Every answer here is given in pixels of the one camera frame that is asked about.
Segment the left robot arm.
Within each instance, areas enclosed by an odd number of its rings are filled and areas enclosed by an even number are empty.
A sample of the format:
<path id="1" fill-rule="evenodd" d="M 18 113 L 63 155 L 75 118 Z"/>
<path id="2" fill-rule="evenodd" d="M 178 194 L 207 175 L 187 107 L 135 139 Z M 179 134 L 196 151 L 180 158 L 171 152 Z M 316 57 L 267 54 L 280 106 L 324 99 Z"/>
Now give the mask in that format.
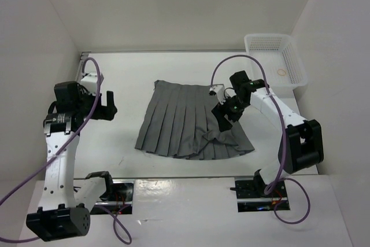
<path id="1" fill-rule="evenodd" d="M 81 188 L 73 186 L 75 158 L 80 133 L 87 120 L 111 121 L 117 113 L 112 91 L 101 94 L 78 82 L 54 86 L 55 101 L 43 121 L 47 143 L 47 167 L 37 211 L 29 213 L 26 226 L 42 241 L 85 236 L 90 229 L 90 212 L 95 203 L 114 196 L 115 186 L 108 171 L 92 172 Z"/>

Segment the grey pleated skirt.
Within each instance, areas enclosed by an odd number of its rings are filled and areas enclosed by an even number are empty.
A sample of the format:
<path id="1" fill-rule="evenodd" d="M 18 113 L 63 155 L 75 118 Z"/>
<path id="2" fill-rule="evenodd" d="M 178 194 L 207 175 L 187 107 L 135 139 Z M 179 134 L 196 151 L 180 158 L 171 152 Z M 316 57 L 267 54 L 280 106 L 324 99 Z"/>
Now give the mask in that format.
<path id="1" fill-rule="evenodd" d="M 255 150 L 242 126 L 221 132 L 212 113 L 218 99 L 209 87 L 158 80 L 135 148 L 185 160 L 223 160 Z"/>

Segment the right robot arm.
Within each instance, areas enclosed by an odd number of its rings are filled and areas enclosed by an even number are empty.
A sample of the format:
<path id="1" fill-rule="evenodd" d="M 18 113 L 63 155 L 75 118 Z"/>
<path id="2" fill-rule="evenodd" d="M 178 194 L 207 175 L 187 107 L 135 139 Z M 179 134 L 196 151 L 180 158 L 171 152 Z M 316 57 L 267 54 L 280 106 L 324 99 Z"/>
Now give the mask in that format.
<path id="1" fill-rule="evenodd" d="M 245 109 L 252 106 L 282 133 L 277 158 L 254 173 L 253 190 L 258 196 L 267 196 L 281 178 L 324 160 L 321 125 L 317 120 L 295 113 L 265 80 L 251 80 L 245 71 L 233 74 L 230 82 L 235 93 L 232 97 L 221 84 L 211 84 L 209 90 L 218 99 L 212 113 L 221 132 L 230 130 Z"/>

